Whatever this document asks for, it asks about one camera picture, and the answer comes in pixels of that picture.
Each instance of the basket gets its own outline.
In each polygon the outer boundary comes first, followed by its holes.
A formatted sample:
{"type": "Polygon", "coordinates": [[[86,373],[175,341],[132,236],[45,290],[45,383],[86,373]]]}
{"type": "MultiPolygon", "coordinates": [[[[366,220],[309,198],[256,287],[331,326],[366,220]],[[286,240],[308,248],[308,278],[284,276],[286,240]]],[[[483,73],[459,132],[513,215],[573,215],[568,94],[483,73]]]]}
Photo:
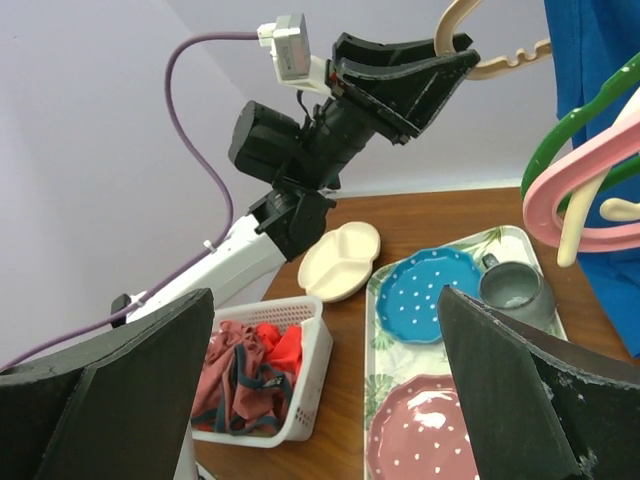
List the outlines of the basket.
{"type": "Polygon", "coordinates": [[[300,325],[304,320],[302,336],[302,365],[291,397],[287,418],[280,431],[272,437],[252,435],[233,436],[193,430],[194,440],[242,445],[245,447],[273,448],[284,440],[304,441],[313,433],[316,413],[324,377],[329,365],[333,338],[322,320],[322,302],[317,297],[302,296],[270,300],[239,307],[225,308],[216,312],[213,329],[220,322],[236,320],[248,326],[268,322],[277,325],[281,332],[290,325],[300,325]]]}

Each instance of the hanger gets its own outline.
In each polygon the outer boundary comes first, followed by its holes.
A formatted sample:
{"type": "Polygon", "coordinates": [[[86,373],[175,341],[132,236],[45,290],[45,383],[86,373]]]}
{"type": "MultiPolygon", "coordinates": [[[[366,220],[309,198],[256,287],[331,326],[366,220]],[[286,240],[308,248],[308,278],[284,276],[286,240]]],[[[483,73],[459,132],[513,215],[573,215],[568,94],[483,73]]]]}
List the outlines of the hanger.
{"type": "MultiPolygon", "coordinates": [[[[551,165],[531,185],[523,204],[524,223],[538,240],[558,247],[563,221],[557,208],[572,190],[640,151],[640,111],[603,131],[551,165]]],[[[640,246],[640,224],[585,228],[579,250],[610,252],[640,246]]]]}
{"type": "MultiPolygon", "coordinates": [[[[601,87],[598,94],[586,105],[576,108],[558,122],[544,140],[538,145],[524,174],[520,185],[520,195],[524,199],[531,184],[551,164],[560,149],[571,137],[580,131],[592,118],[604,111],[620,95],[640,82],[640,53],[625,63],[601,87]]],[[[600,192],[616,185],[629,177],[640,173],[640,157],[635,156],[622,165],[612,169],[605,178],[600,192]]],[[[569,204],[568,195],[558,206],[558,211],[566,210],[569,204]]]]}
{"type": "MultiPolygon", "coordinates": [[[[434,47],[437,56],[456,53],[453,46],[453,35],[458,25],[465,19],[482,0],[453,0],[444,12],[436,28],[434,47]]],[[[490,78],[509,73],[517,68],[530,65],[551,56],[551,40],[545,38],[535,44],[534,53],[530,54],[524,48],[516,52],[516,60],[510,60],[503,55],[493,60],[480,62],[467,77],[470,80],[488,80],[490,78]]]]}
{"type": "MultiPolygon", "coordinates": [[[[555,155],[560,151],[562,146],[575,135],[587,122],[602,112],[611,103],[613,103],[620,95],[625,93],[629,88],[633,87],[640,81],[640,53],[635,55],[624,66],[622,66],[614,75],[611,76],[602,86],[596,97],[582,108],[574,109],[569,112],[558,125],[545,137],[542,143],[536,149],[529,165],[525,170],[521,184],[521,195],[523,199],[533,184],[533,182],[545,171],[551,164],[555,155]]],[[[625,107],[624,115],[621,113],[620,119],[631,112],[640,98],[635,96],[633,101],[629,101],[625,107]]],[[[570,211],[565,214],[562,223],[562,232],[559,238],[553,240],[553,244],[558,249],[558,265],[569,266],[575,261],[575,254],[580,246],[579,239],[584,227],[586,219],[586,211],[593,200],[594,192],[604,191],[621,181],[640,173],[640,157],[635,156],[622,165],[613,168],[608,174],[608,170],[603,170],[594,178],[588,179],[585,188],[578,188],[574,195],[578,195],[576,202],[570,203],[573,199],[571,195],[567,195],[558,205],[558,212],[563,211],[568,205],[572,205],[570,211]]],[[[634,205],[620,199],[610,199],[603,204],[601,214],[608,218],[607,208],[611,210],[611,215],[618,215],[616,218],[624,219],[622,212],[629,216],[628,211],[633,210],[634,205]]]]}
{"type": "MultiPolygon", "coordinates": [[[[638,112],[640,112],[640,88],[636,90],[624,106],[614,125],[638,112]]],[[[608,168],[603,170],[602,173],[593,177],[573,192],[562,223],[557,255],[559,266],[569,267],[576,261],[576,254],[578,253],[580,237],[587,220],[587,214],[598,190],[600,190],[602,182],[609,174],[609,170],[608,168]]],[[[600,206],[600,215],[607,220],[618,222],[637,220],[640,218],[640,204],[636,205],[620,198],[610,198],[600,206]]]]}

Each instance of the black joint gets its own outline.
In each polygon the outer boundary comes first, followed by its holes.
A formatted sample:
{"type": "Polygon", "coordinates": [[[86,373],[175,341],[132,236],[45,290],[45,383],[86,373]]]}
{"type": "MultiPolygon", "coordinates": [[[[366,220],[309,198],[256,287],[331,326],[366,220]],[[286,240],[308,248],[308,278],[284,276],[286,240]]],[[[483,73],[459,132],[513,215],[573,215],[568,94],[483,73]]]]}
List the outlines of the black joint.
{"type": "MultiPolygon", "coordinates": [[[[118,313],[120,310],[123,310],[131,305],[131,297],[126,293],[123,293],[119,297],[117,297],[113,302],[111,302],[111,315],[114,313],[118,313]]],[[[123,315],[120,318],[115,319],[111,322],[112,328],[118,328],[123,326],[127,321],[127,316],[123,315]]]]}
{"type": "Polygon", "coordinates": [[[327,85],[359,111],[359,121],[393,144],[418,137],[480,61],[471,38],[453,38],[455,53],[438,57],[433,40],[381,44],[343,34],[334,44],[327,85]]]}

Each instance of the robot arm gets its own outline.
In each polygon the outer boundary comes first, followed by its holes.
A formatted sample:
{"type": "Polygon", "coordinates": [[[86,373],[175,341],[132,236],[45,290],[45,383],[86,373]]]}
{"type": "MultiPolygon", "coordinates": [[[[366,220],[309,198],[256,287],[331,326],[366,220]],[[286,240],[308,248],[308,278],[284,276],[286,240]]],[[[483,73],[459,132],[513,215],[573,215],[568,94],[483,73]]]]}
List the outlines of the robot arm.
{"type": "Polygon", "coordinates": [[[375,133],[401,145],[418,137],[480,60],[475,50],[468,50],[471,39],[464,34],[454,37],[457,53],[436,57],[433,40],[382,45],[344,33],[333,45],[331,60],[324,61],[310,54],[303,15],[262,25],[258,37],[271,48],[280,83],[328,98],[303,125],[265,105],[247,103],[229,158],[238,170],[268,182],[273,190],[234,224],[212,255],[127,321],[194,288],[211,288],[216,306],[221,305],[303,254],[320,239],[325,216],[336,205],[320,192],[340,188],[339,173],[375,133]]]}

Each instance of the blue cloth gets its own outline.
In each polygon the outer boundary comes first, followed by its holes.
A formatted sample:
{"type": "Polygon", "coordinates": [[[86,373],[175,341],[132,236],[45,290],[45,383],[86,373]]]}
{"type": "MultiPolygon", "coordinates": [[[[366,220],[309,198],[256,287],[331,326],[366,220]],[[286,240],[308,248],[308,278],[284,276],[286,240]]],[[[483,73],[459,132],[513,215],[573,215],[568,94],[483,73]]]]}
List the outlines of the blue cloth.
{"type": "MultiPolygon", "coordinates": [[[[591,101],[602,84],[640,51],[640,2],[545,0],[545,9],[553,46],[558,117],[562,118],[591,101]]],[[[631,89],[578,132],[573,146],[610,127],[634,91],[631,89]]],[[[600,205],[611,197],[640,202],[640,175],[599,194],[587,226],[613,225],[599,215],[600,205]]],[[[640,356],[640,249],[581,253],[578,260],[629,354],[640,356]]]]}

